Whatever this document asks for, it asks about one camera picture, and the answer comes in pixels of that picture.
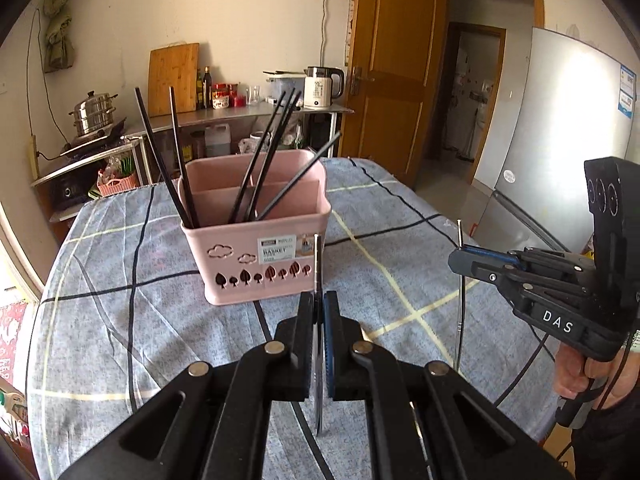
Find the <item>gray plaid tablecloth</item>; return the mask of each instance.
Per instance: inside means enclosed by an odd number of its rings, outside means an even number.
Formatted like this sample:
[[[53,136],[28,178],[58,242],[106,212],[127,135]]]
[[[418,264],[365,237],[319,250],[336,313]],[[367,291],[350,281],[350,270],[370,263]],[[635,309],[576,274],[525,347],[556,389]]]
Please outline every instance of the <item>gray plaid tablecloth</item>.
[[[325,290],[336,290],[342,313],[399,359],[450,362],[458,277],[447,267],[453,244],[445,235],[456,237],[456,227],[372,162],[323,163],[333,207]],[[297,304],[296,296],[262,301],[267,330]],[[264,341],[253,303],[206,302],[164,184],[85,205],[47,280],[31,346],[27,395],[40,477],[57,478],[191,362],[225,364]],[[537,345],[494,287],[468,284],[462,373],[483,395],[496,399]],[[540,352],[500,407],[535,438],[555,409],[552,375]],[[274,403],[263,478],[370,478],[363,404],[325,404],[324,435],[308,441],[311,402],[301,420],[289,403]]]

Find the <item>red rug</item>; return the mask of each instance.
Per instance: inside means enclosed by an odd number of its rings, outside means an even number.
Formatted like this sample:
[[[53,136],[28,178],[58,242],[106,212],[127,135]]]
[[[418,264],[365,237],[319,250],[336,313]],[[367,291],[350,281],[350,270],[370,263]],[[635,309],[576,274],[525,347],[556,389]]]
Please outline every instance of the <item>red rug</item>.
[[[15,343],[26,308],[25,301],[0,306],[0,376],[9,384],[14,380]]]

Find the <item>silver refrigerator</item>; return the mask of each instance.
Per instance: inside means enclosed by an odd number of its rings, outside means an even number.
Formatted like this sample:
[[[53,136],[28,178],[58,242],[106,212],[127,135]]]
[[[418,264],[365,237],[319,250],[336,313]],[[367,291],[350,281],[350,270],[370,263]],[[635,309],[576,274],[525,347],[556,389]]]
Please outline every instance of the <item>silver refrigerator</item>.
[[[625,157],[635,97],[624,65],[534,28],[520,115],[475,240],[498,251],[581,252],[593,233],[583,163]]]

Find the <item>door handle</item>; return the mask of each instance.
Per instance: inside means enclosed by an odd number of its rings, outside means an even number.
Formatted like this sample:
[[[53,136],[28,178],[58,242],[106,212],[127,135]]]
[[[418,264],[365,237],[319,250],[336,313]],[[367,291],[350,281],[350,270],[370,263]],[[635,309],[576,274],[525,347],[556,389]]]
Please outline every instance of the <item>door handle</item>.
[[[351,87],[349,90],[350,95],[358,95],[360,92],[360,82],[365,81],[367,83],[373,83],[376,80],[374,77],[363,77],[362,67],[355,66],[351,71]]]

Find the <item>pink basket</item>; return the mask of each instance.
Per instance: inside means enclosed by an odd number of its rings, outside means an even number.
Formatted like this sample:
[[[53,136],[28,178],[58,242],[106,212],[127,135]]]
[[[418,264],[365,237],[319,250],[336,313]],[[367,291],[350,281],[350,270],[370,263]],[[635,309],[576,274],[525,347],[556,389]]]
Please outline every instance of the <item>pink basket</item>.
[[[122,193],[123,191],[134,189],[140,185],[135,171],[125,178],[112,178],[106,184],[100,184],[100,182],[96,182],[96,184],[102,196]]]
[[[314,234],[324,236],[331,213],[326,171],[316,162],[259,222],[226,224],[253,154],[201,158],[187,164],[199,229],[182,230],[196,260],[209,303],[224,305],[298,294],[314,288]],[[261,211],[313,154],[276,152],[257,210]],[[261,154],[244,195],[246,211],[262,167]],[[184,204],[182,180],[178,193]]]

